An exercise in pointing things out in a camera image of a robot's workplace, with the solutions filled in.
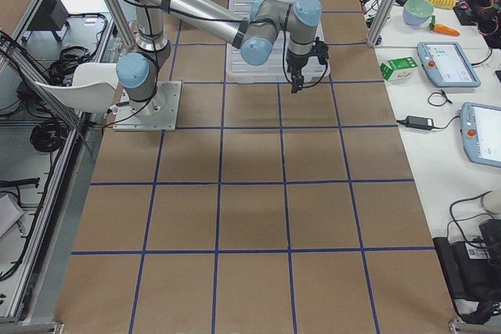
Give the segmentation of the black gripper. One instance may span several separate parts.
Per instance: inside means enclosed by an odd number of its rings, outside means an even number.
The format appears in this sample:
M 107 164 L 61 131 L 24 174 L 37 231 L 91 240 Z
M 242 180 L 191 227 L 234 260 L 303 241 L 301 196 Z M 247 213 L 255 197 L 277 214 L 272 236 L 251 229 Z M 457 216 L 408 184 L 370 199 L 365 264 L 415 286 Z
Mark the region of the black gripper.
M 303 89 L 304 77 L 301 70 L 308 64 L 309 53 L 297 54 L 286 52 L 287 72 L 291 79 L 291 93 L 295 94 Z

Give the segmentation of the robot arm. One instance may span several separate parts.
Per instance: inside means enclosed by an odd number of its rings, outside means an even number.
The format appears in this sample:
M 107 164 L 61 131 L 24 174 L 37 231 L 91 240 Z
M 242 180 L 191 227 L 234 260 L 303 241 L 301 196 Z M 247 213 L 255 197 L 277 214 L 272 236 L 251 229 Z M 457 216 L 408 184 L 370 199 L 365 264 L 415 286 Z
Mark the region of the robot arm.
M 297 93 L 306 87 L 302 70 L 315 57 L 328 66 L 328 48 L 316 36 L 322 5 L 319 0 L 255 0 L 248 17 L 239 16 L 211 0 L 132 0 L 137 9 L 167 13 L 225 41 L 243 61 L 262 66 L 284 35 L 283 74 Z

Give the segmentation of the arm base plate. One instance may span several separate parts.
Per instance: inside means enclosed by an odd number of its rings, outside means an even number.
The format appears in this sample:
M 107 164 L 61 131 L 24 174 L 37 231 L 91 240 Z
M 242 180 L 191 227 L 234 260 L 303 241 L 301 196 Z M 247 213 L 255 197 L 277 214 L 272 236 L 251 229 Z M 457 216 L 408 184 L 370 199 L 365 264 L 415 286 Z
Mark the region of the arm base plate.
M 156 95 L 145 109 L 143 103 L 130 101 L 123 89 L 120 106 L 115 117 L 115 131 L 174 131 L 176 129 L 179 101 L 182 91 L 181 81 L 158 81 Z

